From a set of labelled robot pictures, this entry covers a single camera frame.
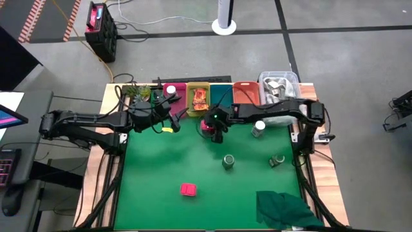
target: gray floor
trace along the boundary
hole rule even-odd
[[[281,2],[289,28],[412,24],[411,1]],[[87,7],[88,2],[83,1],[75,21],[80,32]],[[216,18],[215,1],[134,0],[122,5],[122,10],[130,20],[139,22],[173,15],[202,21]],[[120,21],[117,6],[110,11]],[[234,20],[241,29],[280,28],[276,6],[269,0],[235,0]],[[179,19],[138,28],[149,33],[210,31],[209,25]],[[410,231],[412,226],[410,136],[402,130],[385,133],[382,129],[383,119],[390,114],[388,102],[412,89],[411,38],[412,30],[290,35],[302,82],[315,83],[330,113],[332,133],[337,136],[331,144],[333,157],[350,224],[355,228]],[[25,83],[22,90],[46,88],[57,95],[102,98],[108,75],[80,43],[24,46],[47,70]],[[118,41],[117,61],[110,67],[115,74],[132,73],[138,82],[158,76],[211,75],[255,81],[263,71],[290,71],[281,34],[149,39],[139,44]],[[66,99],[54,99],[52,104],[53,109],[85,112],[98,112],[99,107],[98,102]],[[42,149],[42,153],[50,150],[50,157],[57,159],[87,156],[82,151]],[[60,219],[50,216],[43,223]]]

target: green felt mat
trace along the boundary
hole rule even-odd
[[[197,121],[182,119],[178,133],[130,133],[115,229],[267,228],[256,222],[256,191],[300,197],[287,127],[256,139],[252,125],[235,125],[215,144],[197,134]],[[235,164],[225,171],[228,154]],[[272,169],[276,154],[286,160]],[[197,196],[180,195],[182,183],[197,185]]]

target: dark green cloth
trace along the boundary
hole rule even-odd
[[[256,213],[257,222],[265,222],[272,229],[324,226],[301,198],[288,193],[257,191]]]

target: computer screen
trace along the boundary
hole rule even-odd
[[[27,122],[28,119],[26,117],[0,105],[0,129],[22,125]]]

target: pink bin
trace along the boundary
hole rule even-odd
[[[163,85],[163,94],[167,95],[166,89],[168,86],[174,86],[176,88],[176,93],[179,97],[182,97],[179,101],[171,105],[170,110],[171,115],[175,115],[179,111],[186,108],[186,83],[165,83]]]

